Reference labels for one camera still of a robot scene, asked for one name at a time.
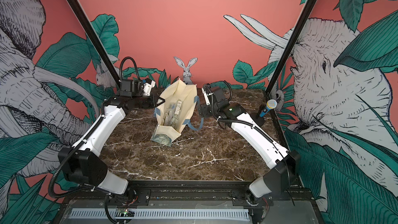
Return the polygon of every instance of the white vented panel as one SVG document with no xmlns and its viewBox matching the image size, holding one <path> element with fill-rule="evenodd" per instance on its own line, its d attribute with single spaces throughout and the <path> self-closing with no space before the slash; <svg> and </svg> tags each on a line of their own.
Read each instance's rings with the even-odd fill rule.
<svg viewBox="0 0 398 224">
<path fill-rule="evenodd" d="M 117 219 L 220 219 L 220 220 L 246 220 L 249 219 L 247 209 L 169 209 L 169 208 L 130 208 L 134 217 L 124 217 L 117 214 Z M 109 209 L 109 214 L 114 217 L 115 209 Z M 104 219 L 107 218 L 103 208 L 74 208 L 69 219 Z"/>
</svg>

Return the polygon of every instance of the rabbit illustration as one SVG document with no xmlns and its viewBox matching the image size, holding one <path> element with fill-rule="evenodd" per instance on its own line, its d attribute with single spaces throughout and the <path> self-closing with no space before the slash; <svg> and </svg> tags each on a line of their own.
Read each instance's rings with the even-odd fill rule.
<svg viewBox="0 0 398 224">
<path fill-rule="evenodd" d="M 178 57 L 174 57 L 174 59 L 176 60 L 176 63 L 178 64 L 178 66 L 182 67 L 184 69 L 184 73 L 183 75 L 183 82 L 185 82 L 185 84 L 187 85 L 193 85 L 192 80 L 191 80 L 191 72 L 189 72 L 189 68 L 192 67 L 193 64 L 195 64 L 195 62 L 198 61 L 198 58 L 194 57 L 191 60 L 189 60 L 188 62 L 188 66 L 185 67 L 185 63 Z"/>
</svg>

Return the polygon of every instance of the rabbit ear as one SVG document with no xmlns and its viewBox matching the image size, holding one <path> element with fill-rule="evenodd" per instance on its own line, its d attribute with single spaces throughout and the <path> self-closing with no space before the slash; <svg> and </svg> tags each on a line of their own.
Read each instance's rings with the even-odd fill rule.
<svg viewBox="0 0 398 224">
<path fill-rule="evenodd" d="M 198 58 L 194 57 L 191 60 L 189 60 L 188 62 L 188 67 L 191 67 L 193 64 L 195 64 L 195 62 L 198 61 Z"/>
<path fill-rule="evenodd" d="M 173 56 L 173 57 L 176 60 L 176 63 L 177 63 L 178 66 L 180 66 L 182 68 L 185 68 L 185 63 L 180 58 L 178 58 L 176 56 Z"/>
<path fill-rule="evenodd" d="M 101 73 L 101 68 L 99 65 L 97 65 L 97 69 L 96 69 L 97 73 Z"/>
</svg>

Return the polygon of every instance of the microphone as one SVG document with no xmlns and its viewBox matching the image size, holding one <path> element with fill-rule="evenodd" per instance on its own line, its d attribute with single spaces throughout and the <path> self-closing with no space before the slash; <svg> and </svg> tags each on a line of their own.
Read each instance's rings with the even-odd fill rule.
<svg viewBox="0 0 398 224">
<path fill-rule="evenodd" d="M 266 115 L 267 112 L 269 112 L 271 109 L 274 109 L 277 104 L 278 103 L 274 99 L 270 99 L 269 101 L 267 101 L 266 107 L 260 113 L 260 117 L 264 117 L 264 115 Z"/>
</svg>

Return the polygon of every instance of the brown marble surface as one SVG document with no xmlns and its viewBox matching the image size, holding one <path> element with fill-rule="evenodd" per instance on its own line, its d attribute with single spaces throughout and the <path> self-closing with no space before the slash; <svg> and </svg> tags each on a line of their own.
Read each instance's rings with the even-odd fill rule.
<svg viewBox="0 0 398 224">
<path fill-rule="evenodd" d="M 234 90 L 232 102 L 239 102 L 247 112 L 256 112 L 265 99 L 259 89 Z M 198 89 L 201 102 L 205 102 Z M 213 118 L 203 128 L 185 127 L 172 147 L 150 140 L 157 124 L 154 110 L 130 112 L 120 122 L 102 149 L 100 158 L 116 175 L 129 180 L 245 180 L 251 181 L 268 167 L 256 150 L 237 132 L 217 127 Z M 191 122 L 197 127 L 197 110 Z M 275 140 L 277 134 L 270 115 L 262 128 Z"/>
</svg>

